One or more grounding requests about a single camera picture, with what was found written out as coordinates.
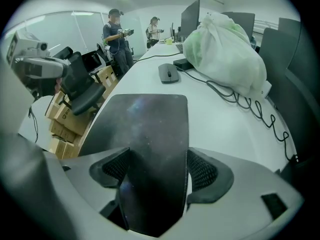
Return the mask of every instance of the mouse pad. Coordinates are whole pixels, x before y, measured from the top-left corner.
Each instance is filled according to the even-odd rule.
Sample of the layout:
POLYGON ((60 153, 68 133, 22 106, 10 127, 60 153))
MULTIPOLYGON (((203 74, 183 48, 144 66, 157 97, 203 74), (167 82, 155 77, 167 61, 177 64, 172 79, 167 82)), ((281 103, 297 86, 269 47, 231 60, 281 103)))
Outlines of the mouse pad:
POLYGON ((94 122, 80 156, 129 147, 119 197, 129 228, 159 237, 182 216, 188 185, 187 98, 118 94, 94 122))

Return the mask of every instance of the white tabletop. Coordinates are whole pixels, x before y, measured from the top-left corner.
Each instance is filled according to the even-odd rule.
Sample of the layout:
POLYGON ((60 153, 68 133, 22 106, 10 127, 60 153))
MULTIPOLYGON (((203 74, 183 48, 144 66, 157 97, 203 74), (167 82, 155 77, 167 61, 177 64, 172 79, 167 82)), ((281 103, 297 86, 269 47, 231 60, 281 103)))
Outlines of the white tabletop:
MULTIPOLYGON (((178 53, 175 44, 158 43, 141 59, 153 55, 178 53)), ((121 79, 107 100, 102 105, 96 118, 104 109, 109 99, 117 94, 179 94, 187 97, 189 116, 189 146, 212 150, 259 163, 272 171, 282 170, 287 161, 284 143, 276 140, 273 130, 264 126, 248 111, 238 105, 222 100, 206 84, 196 81, 185 73, 179 72, 180 80, 176 83, 163 84, 159 78, 158 66, 173 63, 185 58, 183 54, 171 57, 153 57, 137 62, 121 79)), ((204 79, 196 70, 188 71, 191 75, 204 79)), ((270 123, 270 114, 276 118, 275 129, 281 138, 286 128, 270 102, 261 102, 263 116, 270 123)), ((287 139, 287 154, 293 154, 292 139, 287 139)))

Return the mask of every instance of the yellow cup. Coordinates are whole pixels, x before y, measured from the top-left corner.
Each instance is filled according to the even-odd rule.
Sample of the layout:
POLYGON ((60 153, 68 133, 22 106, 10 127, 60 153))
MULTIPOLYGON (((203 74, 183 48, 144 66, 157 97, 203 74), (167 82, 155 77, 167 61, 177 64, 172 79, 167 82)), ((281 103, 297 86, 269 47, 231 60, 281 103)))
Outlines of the yellow cup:
POLYGON ((165 40, 165 44, 171 46, 172 45, 172 39, 168 38, 165 40))

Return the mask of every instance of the plastic bag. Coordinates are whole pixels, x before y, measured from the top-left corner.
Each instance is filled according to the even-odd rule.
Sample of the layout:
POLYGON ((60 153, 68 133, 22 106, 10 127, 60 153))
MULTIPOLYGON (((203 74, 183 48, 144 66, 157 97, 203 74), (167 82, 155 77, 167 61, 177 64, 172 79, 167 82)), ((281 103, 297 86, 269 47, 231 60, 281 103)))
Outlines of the plastic bag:
POLYGON ((206 15, 184 41, 183 54, 196 70, 217 83, 245 97, 261 96, 266 66, 243 28, 228 16, 206 15))

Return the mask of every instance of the computer mouse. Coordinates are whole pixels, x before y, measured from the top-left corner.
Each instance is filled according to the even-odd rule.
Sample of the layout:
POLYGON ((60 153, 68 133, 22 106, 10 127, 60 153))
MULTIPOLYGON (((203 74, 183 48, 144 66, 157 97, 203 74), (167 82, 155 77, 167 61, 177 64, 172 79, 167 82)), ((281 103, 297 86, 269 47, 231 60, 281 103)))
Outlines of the computer mouse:
POLYGON ((171 84, 179 81, 179 74, 175 65, 165 63, 158 67, 159 77, 163 84, 171 84))

